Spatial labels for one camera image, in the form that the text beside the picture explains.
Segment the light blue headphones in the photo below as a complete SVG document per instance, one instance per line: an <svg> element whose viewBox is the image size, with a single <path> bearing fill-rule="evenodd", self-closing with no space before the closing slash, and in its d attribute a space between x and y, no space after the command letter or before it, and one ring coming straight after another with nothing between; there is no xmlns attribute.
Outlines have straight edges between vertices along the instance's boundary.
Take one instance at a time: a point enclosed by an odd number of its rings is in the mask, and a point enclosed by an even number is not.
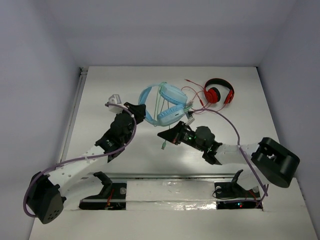
<svg viewBox="0 0 320 240"><path fill-rule="evenodd" d="M138 105L146 104L152 88L157 87L156 105L151 115L146 110L145 120L155 127L168 127L178 122L188 110L188 97L178 87L167 82L152 84L145 88L138 98Z"/></svg>

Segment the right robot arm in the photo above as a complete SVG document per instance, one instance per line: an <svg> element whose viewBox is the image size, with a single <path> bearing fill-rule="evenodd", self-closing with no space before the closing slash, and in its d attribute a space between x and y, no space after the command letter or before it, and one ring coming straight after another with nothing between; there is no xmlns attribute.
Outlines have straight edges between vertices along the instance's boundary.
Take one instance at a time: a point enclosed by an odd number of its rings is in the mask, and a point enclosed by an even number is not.
<svg viewBox="0 0 320 240"><path fill-rule="evenodd" d="M182 121L157 135L174 145L184 143L202 152L202 158L210 165L239 165L237 180L230 185L231 192L238 197L267 184L288 188L300 164L297 155L270 137L247 145L223 144L215 140L209 127L192 130Z"/></svg>

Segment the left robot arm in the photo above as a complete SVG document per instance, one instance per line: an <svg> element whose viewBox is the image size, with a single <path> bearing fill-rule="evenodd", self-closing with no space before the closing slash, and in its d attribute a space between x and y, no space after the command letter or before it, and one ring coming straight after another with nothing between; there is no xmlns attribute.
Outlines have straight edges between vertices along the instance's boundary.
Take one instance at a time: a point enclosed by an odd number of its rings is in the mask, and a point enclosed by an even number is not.
<svg viewBox="0 0 320 240"><path fill-rule="evenodd" d="M146 117L146 105L106 103L120 113L104 135L84 155L62 161L34 174L23 197L23 211L42 224L56 219L64 209L67 190L90 172L118 157L133 140L137 125Z"/></svg>

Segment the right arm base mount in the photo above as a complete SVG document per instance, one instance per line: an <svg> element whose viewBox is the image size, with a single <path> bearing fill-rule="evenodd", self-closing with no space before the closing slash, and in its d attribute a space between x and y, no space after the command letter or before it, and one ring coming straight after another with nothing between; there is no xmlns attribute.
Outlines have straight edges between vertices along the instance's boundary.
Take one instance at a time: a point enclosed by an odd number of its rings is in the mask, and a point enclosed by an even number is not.
<svg viewBox="0 0 320 240"><path fill-rule="evenodd" d="M230 182L215 182L212 197L216 199L217 210L263 209L259 190L245 190L238 184L239 170Z"/></svg>

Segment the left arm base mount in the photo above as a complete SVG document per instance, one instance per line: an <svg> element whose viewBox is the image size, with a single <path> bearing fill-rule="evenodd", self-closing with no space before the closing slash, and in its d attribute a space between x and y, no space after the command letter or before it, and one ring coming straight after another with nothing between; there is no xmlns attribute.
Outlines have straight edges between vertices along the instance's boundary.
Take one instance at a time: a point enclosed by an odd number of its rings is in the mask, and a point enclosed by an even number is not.
<svg viewBox="0 0 320 240"><path fill-rule="evenodd" d="M127 183L113 182L102 171L95 172L94 177L102 184L102 189L96 195L83 198L79 202L81 210L126 210Z"/></svg>

